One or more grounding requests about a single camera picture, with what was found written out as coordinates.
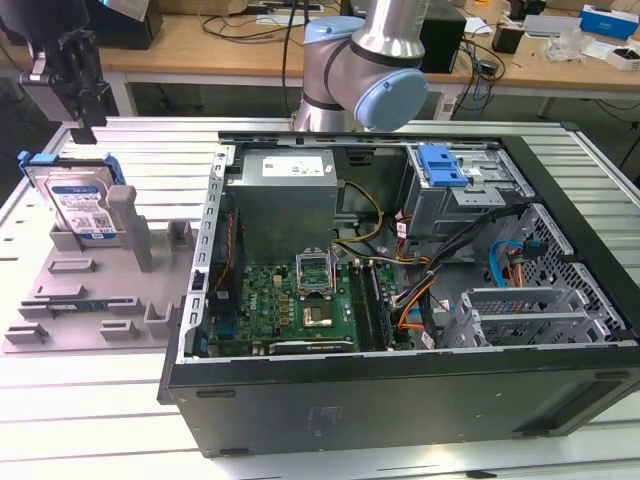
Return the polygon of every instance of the black box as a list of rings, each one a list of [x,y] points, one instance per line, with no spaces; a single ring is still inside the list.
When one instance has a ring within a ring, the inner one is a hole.
[[[162,12],[159,0],[149,0],[147,13],[142,22],[127,17],[104,6],[98,0],[85,0],[89,12],[86,29],[95,33],[99,47],[147,50],[160,33]],[[14,45],[25,45],[24,38],[6,30]]]
[[[451,73],[467,20],[448,0],[431,0],[420,32],[425,55],[420,70]]]

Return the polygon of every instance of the aluminum table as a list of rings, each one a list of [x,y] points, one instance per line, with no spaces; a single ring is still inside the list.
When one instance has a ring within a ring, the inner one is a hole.
[[[61,128],[47,150],[112,153],[137,188],[138,212],[150,228],[175,217],[197,226],[217,132],[288,129],[273,119],[119,117],[95,130],[97,145],[75,145]],[[640,192],[581,133],[555,123],[415,122],[404,130],[523,136],[640,283]],[[52,224],[26,181],[0,211],[2,331],[51,248]],[[159,350],[0,355],[0,478],[454,479],[470,470],[518,479],[640,476],[640,394],[563,438],[206,460],[177,408],[156,402],[163,360]]]

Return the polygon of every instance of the red cable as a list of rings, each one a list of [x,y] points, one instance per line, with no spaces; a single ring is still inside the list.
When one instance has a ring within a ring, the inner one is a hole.
[[[215,293],[218,291],[218,288],[220,288],[220,285],[222,285],[222,281],[225,279],[225,277],[229,273],[229,269],[231,268],[231,258],[233,257],[233,249],[232,249],[233,246],[231,245],[232,232],[233,232],[233,215],[229,214],[229,228],[227,230],[227,263],[225,264],[222,275],[220,275],[220,278],[218,279],[218,283],[213,289],[213,292],[211,293],[211,295],[215,295]]]

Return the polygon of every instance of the table leg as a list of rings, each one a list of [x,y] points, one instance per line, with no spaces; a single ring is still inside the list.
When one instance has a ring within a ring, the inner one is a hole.
[[[120,116],[137,117],[138,109],[126,76],[120,72],[106,72],[104,78],[111,85]]]
[[[540,105],[540,110],[538,110],[538,117],[547,118],[554,103],[556,103],[555,97],[546,97],[542,100],[542,105]]]
[[[13,78],[0,78],[0,87],[2,91],[14,102],[20,102],[24,98],[24,93]]]
[[[456,107],[458,97],[462,94],[463,85],[443,85],[436,113],[433,115],[434,120],[451,120],[451,114]]]

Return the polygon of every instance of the blue hard drive label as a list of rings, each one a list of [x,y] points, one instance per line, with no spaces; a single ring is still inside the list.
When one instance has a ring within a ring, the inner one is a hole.
[[[102,240],[116,233],[109,212],[103,208],[104,199],[93,185],[56,185],[51,195],[71,230],[82,238]]]

